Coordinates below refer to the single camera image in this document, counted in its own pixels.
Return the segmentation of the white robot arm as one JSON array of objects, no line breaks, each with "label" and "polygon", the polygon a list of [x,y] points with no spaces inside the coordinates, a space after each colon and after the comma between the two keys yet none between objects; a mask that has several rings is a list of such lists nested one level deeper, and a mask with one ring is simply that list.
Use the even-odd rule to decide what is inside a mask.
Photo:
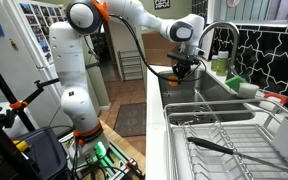
[{"label": "white robot arm", "polygon": [[171,42],[193,47],[195,50],[173,68],[175,82],[186,81],[195,63],[194,56],[201,52],[198,43],[204,18],[196,14],[162,19],[147,12],[139,0],[73,0],[66,8],[66,17],[65,22],[51,25],[49,41],[56,74],[63,87],[61,107],[72,120],[73,136],[82,147],[97,141],[102,134],[86,82],[83,36],[95,33],[103,22],[115,17],[131,28],[150,28]]}]

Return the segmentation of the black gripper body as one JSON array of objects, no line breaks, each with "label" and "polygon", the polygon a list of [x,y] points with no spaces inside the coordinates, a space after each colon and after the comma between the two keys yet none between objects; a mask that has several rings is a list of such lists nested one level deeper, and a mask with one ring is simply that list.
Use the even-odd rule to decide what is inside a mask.
[{"label": "black gripper body", "polygon": [[170,51],[167,56],[176,63],[173,65],[172,69],[174,72],[187,72],[190,71],[193,65],[199,66],[200,62],[194,55],[186,55],[175,51]]}]

